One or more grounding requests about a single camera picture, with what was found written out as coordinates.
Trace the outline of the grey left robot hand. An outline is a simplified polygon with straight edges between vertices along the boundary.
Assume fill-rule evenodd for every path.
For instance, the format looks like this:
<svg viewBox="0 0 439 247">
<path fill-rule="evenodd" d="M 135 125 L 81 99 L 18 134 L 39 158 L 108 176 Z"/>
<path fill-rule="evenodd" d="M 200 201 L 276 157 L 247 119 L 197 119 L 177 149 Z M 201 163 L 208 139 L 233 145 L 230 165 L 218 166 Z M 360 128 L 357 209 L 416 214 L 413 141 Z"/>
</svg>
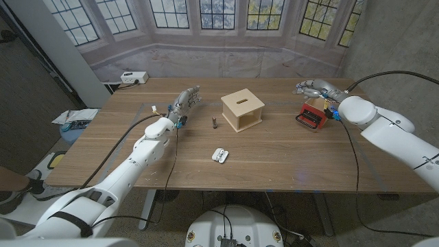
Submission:
<svg viewBox="0 0 439 247">
<path fill-rule="evenodd" d="M 166 118 L 171 120 L 175 127 L 181 128 L 186 125 L 187 113 L 201 100 L 199 91 L 199 85 L 190 87 L 179 94 L 172 105 L 169 105 Z"/>
</svg>

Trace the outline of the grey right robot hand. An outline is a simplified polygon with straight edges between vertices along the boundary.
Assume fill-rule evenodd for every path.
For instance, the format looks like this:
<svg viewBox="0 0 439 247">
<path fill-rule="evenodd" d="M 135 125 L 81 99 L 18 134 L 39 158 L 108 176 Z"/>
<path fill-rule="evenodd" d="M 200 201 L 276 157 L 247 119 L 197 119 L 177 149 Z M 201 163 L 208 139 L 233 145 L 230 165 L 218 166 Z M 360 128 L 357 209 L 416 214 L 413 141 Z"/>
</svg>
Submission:
<svg viewBox="0 0 439 247">
<path fill-rule="evenodd" d="M 307 98 L 323 97 L 335 102 L 343 102 L 349 97 L 348 93 L 322 79 L 305 80 L 298 83 L 293 94 L 302 94 Z"/>
</svg>

